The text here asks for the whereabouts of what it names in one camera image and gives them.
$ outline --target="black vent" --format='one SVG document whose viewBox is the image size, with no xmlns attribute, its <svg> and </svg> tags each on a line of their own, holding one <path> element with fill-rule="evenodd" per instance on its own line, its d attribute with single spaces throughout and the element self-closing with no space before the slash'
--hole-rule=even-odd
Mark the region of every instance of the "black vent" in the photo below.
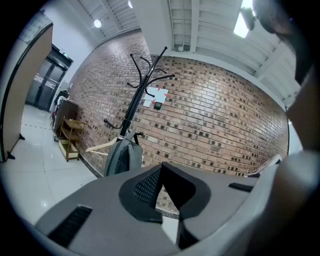
<svg viewBox="0 0 320 256">
<path fill-rule="evenodd" d="M 244 185 L 244 184 L 240 184 L 240 183 L 236 183 L 236 182 L 230 183 L 228 187 L 233 188 L 235 190 L 241 190 L 241 191 L 245 191 L 245 192 L 249 192 L 249 193 L 254 188 L 254 186 Z"/>
<path fill-rule="evenodd" d="M 91 211 L 91 208 L 79 205 L 49 234 L 48 237 L 58 245 L 66 248 L 85 223 Z"/>
<path fill-rule="evenodd" d="M 145 205 L 155 208 L 162 184 L 159 183 L 160 170 L 139 182 L 134 187 L 134 195 Z"/>
</svg>

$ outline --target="paper note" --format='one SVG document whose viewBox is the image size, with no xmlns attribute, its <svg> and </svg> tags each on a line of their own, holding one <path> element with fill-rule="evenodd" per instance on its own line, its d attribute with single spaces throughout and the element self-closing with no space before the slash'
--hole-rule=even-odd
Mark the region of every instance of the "paper note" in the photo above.
<svg viewBox="0 0 320 256">
<path fill-rule="evenodd" d="M 167 89 L 162 89 L 162 88 L 156 88 L 156 87 L 148 87 L 147 91 L 149 94 L 154 95 L 155 97 L 152 97 L 148 94 L 144 96 L 144 99 L 147 101 L 154 101 L 155 102 L 160 102 L 160 103 L 165 103 L 166 100 L 166 94 L 168 94 Z"/>
<path fill-rule="evenodd" d="M 145 100 L 144 103 L 143 103 L 143 106 L 147 107 L 147 108 L 149 108 L 150 105 L 151 105 L 151 101 L 150 100 Z"/>
</svg>

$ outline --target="fluorescent light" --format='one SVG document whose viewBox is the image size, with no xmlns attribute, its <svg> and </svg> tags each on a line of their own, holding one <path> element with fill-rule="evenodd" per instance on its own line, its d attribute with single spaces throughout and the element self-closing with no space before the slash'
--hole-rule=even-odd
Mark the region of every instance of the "fluorescent light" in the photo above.
<svg viewBox="0 0 320 256">
<path fill-rule="evenodd" d="M 98 20 L 98 19 L 96 19 L 96 20 L 94 21 L 94 25 L 95 25 L 97 28 L 100 28 L 100 27 L 101 27 L 101 21 Z"/>
<path fill-rule="evenodd" d="M 243 7 L 253 9 L 252 0 L 243 0 L 241 8 L 243 8 Z"/>
<path fill-rule="evenodd" d="M 249 32 L 241 12 L 239 13 L 233 32 L 242 38 L 245 38 Z"/>
</svg>

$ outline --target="white wall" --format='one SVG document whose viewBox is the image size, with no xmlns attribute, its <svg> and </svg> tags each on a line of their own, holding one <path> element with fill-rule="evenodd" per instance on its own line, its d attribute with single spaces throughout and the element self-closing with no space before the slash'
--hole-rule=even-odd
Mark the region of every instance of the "white wall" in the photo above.
<svg viewBox="0 0 320 256">
<path fill-rule="evenodd" d="M 150 54 L 159 55 L 173 46 L 169 4 L 166 0 L 130 0 Z"/>
<path fill-rule="evenodd" d="M 10 79 L 10 76 L 19 60 L 21 55 L 24 53 L 25 49 L 27 48 L 28 44 L 21 39 L 17 39 L 12 46 L 12 49 L 8 55 L 8 58 L 4 64 L 1 78 L 0 78 L 0 113 L 2 108 L 2 103 L 4 100 L 4 95 L 6 92 L 6 88 Z"/>
<path fill-rule="evenodd" d="M 292 125 L 292 123 L 289 121 L 289 155 L 298 153 L 303 150 L 302 144 L 300 142 L 300 139 L 298 137 L 298 134 Z"/>
<path fill-rule="evenodd" d="M 46 3 L 42 9 L 45 10 L 44 14 L 53 22 L 52 43 L 73 60 L 62 79 L 62 81 L 69 83 L 82 62 L 100 41 L 83 25 L 79 16 L 66 0 L 52 0 Z"/>
</svg>

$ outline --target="white tile floor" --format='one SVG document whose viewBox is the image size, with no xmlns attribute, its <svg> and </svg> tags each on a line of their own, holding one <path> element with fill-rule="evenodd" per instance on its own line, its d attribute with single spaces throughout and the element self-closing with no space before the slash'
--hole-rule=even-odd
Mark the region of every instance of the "white tile floor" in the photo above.
<svg viewBox="0 0 320 256">
<path fill-rule="evenodd" d="M 15 160 L 1 163 L 0 174 L 16 212 L 35 224 L 52 206 L 96 177 L 81 162 L 67 162 L 54 141 L 50 113 L 25 105 Z M 178 220 L 163 217 L 162 228 L 176 241 Z"/>
</svg>

